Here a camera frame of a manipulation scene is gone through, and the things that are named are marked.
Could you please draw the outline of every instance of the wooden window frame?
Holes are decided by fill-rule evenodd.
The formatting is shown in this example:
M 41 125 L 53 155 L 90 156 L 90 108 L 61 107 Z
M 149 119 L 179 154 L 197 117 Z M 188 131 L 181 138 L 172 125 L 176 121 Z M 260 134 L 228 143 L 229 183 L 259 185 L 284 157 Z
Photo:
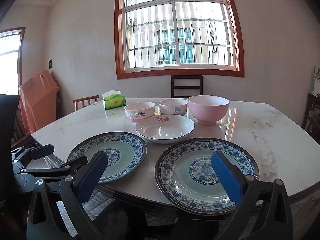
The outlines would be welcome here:
M 21 36 L 20 36 L 20 48 L 19 48 L 19 55 L 18 55 L 18 86 L 20 87 L 22 85 L 22 45 L 23 45 L 23 38 L 24 33 L 26 30 L 26 27 L 20 27 L 20 28 L 10 28 L 5 30 L 0 30 L 0 33 L 9 32 L 9 31 L 15 31 L 15 30 L 21 30 Z
M 116 56 L 116 76 L 117 79 L 160 76 L 160 75 L 217 75 L 244 77 L 244 48 L 241 34 L 240 20 L 234 0 L 227 0 L 228 10 L 231 17 L 230 27 L 234 39 L 234 57 L 236 57 L 236 69 L 207 69 L 207 68 L 172 68 L 156 69 L 152 68 L 145 71 L 125 72 L 124 51 L 123 51 L 123 30 L 122 30 L 122 9 L 123 0 L 115 0 L 115 56 Z

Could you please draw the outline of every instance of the blue and white plate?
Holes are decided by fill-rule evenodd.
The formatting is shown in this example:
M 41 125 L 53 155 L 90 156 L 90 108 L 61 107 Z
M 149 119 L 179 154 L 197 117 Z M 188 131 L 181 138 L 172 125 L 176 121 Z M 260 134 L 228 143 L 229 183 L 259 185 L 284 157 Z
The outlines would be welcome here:
M 243 174 L 259 179 L 259 170 L 250 154 L 231 142 L 196 138 L 175 144 L 158 158 L 155 176 L 160 190 L 178 207 L 199 215 L 229 212 L 236 204 L 229 200 L 211 166 L 215 150 L 224 153 Z
M 120 179 L 134 171 L 147 153 L 146 143 L 139 136 L 127 132 L 109 132 L 93 136 L 78 144 L 68 161 L 85 155 L 88 162 L 99 150 L 108 154 L 108 166 L 99 183 Z

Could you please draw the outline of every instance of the green tissue package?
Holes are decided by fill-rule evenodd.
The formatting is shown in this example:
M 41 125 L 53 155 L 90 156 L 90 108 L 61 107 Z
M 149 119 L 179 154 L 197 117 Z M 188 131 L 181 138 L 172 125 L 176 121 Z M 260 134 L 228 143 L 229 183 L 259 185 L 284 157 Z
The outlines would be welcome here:
M 126 105 L 125 96 L 120 91 L 110 90 L 102 94 L 102 98 L 106 110 Z

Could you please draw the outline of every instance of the pink bowl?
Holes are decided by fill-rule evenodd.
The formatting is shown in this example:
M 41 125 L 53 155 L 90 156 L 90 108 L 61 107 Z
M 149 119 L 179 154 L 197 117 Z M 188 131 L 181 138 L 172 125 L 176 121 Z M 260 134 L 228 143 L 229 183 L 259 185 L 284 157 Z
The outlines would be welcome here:
M 188 98 L 188 108 L 200 124 L 214 125 L 227 113 L 230 101 L 215 96 L 193 96 Z

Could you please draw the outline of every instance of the dining table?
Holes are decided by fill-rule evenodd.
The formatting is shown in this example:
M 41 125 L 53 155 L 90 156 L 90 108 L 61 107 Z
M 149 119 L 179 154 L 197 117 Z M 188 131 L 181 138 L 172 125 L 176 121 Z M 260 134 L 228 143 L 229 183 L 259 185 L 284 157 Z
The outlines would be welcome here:
M 159 101 L 165 98 L 127 98 L 126 103 L 154 102 L 155 114 Z M 187 110 L 194 121 L 189 138 L 218 138 L 245 149 L 257 163 L 260 180 L 273 182 L 280 178 L 291 205 L 305 199 L 320 187 L 320 145 L 299 125 L 277 109 L 264 103 L 230 101 L 226 115 L 216 125 L 202 125 Z M 32 133 L 36 144 L 52 144 L 48 156 L 57 165 L 67 161 L 72 150 L 82 141 L 107 132 L 129 132 L 138 135 L 136 123 L 127 119 L 124 107 L 104 109 L 103 101 L 82 108 Z M 145 141 L 147 153 L 140 166 L 119 180 L 102 183 L 97 190 L 112 198 L 144 210 L 196 219 L 226 219 L 230 214 L 214 214 L 214 218 L 179 209 L 159 189 L 155 166 L 159 156 L 172 144 Z M 258 213 L 261 202 L 257 202 Z

